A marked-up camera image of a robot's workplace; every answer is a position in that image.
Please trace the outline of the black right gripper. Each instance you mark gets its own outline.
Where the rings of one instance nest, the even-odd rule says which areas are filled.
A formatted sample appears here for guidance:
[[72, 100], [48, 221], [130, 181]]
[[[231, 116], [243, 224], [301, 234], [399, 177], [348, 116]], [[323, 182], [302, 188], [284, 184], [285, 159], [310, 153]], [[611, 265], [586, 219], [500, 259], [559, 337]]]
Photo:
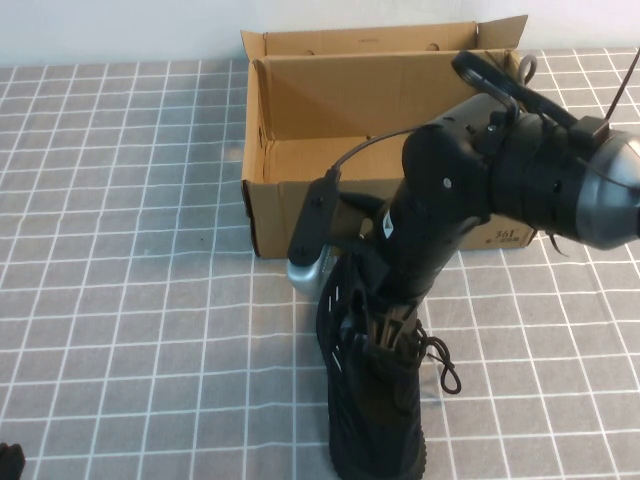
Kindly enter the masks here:
[[418, 299], [428, 293], [450, 258], [471, 230], [477, 216], [462, 220], [434, 216], [410, 197], [384, 201], [351, 197], [349, 205], [373, 220], [365, 251], [356, 265], [373, 299], [373, 327], [368, 297], [355, 289], [347, 313], [347, 347], [376, 353], [419, 353]]

